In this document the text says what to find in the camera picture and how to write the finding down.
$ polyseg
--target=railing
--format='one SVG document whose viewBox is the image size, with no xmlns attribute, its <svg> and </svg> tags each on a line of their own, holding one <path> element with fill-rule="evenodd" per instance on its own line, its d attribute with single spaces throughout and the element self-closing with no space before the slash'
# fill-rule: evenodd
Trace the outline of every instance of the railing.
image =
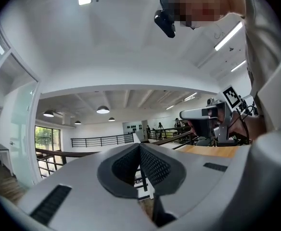
<svg viewBox="0 0 281 231">
<path fill-rule="evenodd" d="M 105 146 L 112 144 L 124 144 L 134 142 L 133 134 L 122 134 L 116 136 L 71 139 L 72 147 Z"/>
<path fill-rule="evenodd" d="M 83 157 L 97 152 L 62 152 L 36 148 L 38 168 L 42 178 L 46 178 L 67 163 L 67 157 Z"/>
<path fill-rule="evenodd" d="M 180 128 L 167 128 L 167 129 L 153 129 L 147 131 L 148 138 L 151 140 L 165 140 L 168 138 L 172 138 L 174 136 L 177 136 L 179 134 L 182 134 L 184 132 L 188 132 L 191 130 L 191 127 L 185 126 Z"/>
<path fill-rule="evenodd" d="M 36 148 L 38 168 L 40 169 L 41 177 L 47 178 L 49 175 L 60 169 L 63 165 L 67 163 L 67 157 L 83 157 L 91 154 L 95 154 L 98 152 L 62 152 L 62 151 L 49 151 L 44 149 Z M 62 163 L 55 162 L 56 157 L 60 157 Z M 136 172 L 140 172 L 140 177 L 135 177 L 134 179 L 134 187 L 144 188 L 144 191 L 148 191 L 148 182 L 145 174 L 139 168 Z"/>
<path fill-rule="evenodd" d="M 152 143 L 156 145 L 167 144 L 170 142 L 178 143 L 179 145 L 174 147 L 173 150 L 186 144 L 194 145 L 195 142 L 198 141 L 198 137 L 191 133 L 191 127 L 189 126 L 150 130 L 150 132 L 147 131 L 147 136 L 151 140 L 156 140 Z"/>
</svg>

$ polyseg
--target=wooden handrail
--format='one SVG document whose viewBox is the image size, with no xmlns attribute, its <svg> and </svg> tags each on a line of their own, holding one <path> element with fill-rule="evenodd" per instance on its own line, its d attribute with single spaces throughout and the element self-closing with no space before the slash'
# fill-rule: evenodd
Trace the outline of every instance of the wooden handrail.
<svg viewBox="0 0 281 231">
<path fill-rule="evenodd" d="M 156 145 L 167 144 L 167 143 L 173 142 L 173 141 L 175 141 L 177 139 L 181 139 L 181 138 L 187 137 L 187 136 L 192 135 L 192 134 L 193 133 L 191 131 L 188 131 L 188 132 L 176 135 L 176 136 L 174 136 L 172 138 L 168 138 L 168 139 L 165 139 L 165 140 L 153 142 L 152 144 L 156 144 Z"/>
<path fill-rule="evenodd" d="M 180 130 L 180 129 L 191 129 L 190 126 L 184 126 L 184 127 L 178 127 L 178 128 L 159 128 L 159 129 L 155 129 L 155 130 L 150 130 L 150 132 L 154 132 L 154 131 L 163 131 L 163 130 Z"/>
<path fill-rule="evenodd" d="M 40 152 L 47 155 L 54 155 L 54 156 L 67 156 L 67 157 L 83 157 L 87 155 L 92 155 L 98 152 L 61 152 L 61 151 L 49 151 L 44 149 L 36 148 L 36 152 Z"/>
</svg>

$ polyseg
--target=camera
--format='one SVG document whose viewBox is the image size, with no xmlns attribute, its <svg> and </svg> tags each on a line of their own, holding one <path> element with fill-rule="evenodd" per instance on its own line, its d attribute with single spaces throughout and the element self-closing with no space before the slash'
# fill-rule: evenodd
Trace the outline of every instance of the camera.
<svg viewBox="0 0 281 231">
<path fill-rule="evenodd" d="M 176 35 L 175 28 L 175 12 L 172 3 L 168 0 L 159 0 L 162 10 L 158 10 L 154 15 L 154 22 L 163 30 L 163 32 L 169 37 L 174 38 Z M 185 26 L 195 29 L 189 22 L 185 23 Z"/>
</svg>

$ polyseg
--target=cable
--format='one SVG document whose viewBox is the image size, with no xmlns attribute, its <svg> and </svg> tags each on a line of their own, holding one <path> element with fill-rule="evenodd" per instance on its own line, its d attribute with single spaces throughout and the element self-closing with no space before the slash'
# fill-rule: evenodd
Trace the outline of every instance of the cable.
<svg viewBox="0 0 281 231">
<path fill-rule="evenodd" d="M 238 113 L 239 113 L 239 117 L 238 117 L 237 119 L 235 119 L 234 122 L 228 127 L 229 129 L 231 128 L 231 126 L 232 126 L 233 124 L 236 123 L 236 121 L 237 121 L 238 119 L 241 118 L 241 116 L 243 115 L 243 113 L 244 113 L 246 110 L 248 110 L 249 107 L 252 107 L 252 108 L 253 108 L 253 106 L 250 105 L 250 106 L 248 106 L 246 109 L 244 109 L 241 113 L 240 113 L 240 111 L 237 109 L 237 111 L 238 111 Z"/>
<path fill-rule="evenodd" d="M 242 118 L 241 118 L 241 114 L 240 114 L 239 119 L 241 120 L 242 125 L 243 125 L 243 127 L 244 127 L 244 129 L 245 129 L 247 141 L 250 141 L 250 135 L 249 135 L 249 133 L 248 133 L 248 129 L 247 129 L 246 123 L 245 123 L 245 121 L 244 121 L 244 119 L 245 119 L 247 116 L 248 116 L 248 115 L 246 115 L 246 116 L 242 119 Z"/>
</svg>

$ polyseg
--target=window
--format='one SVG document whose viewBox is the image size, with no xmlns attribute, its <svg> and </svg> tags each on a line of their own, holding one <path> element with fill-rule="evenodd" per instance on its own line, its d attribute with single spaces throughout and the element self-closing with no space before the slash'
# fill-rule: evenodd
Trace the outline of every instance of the window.
<svg viewBox="0 0 281 231">
<path fill-rule="evenodd" d="M 60 151 L 60 130 L 35 126 L 35 146 L 38 149 Z M 43 179 L 62 167 L 61 156 L 45 156 L 38 152 L 36 155 Z"/>
<path fill-rule="evenodd" d="M 60 150 L 60 130 L 35 126 L 35 145 L 38 149 Z"/>
</svg>

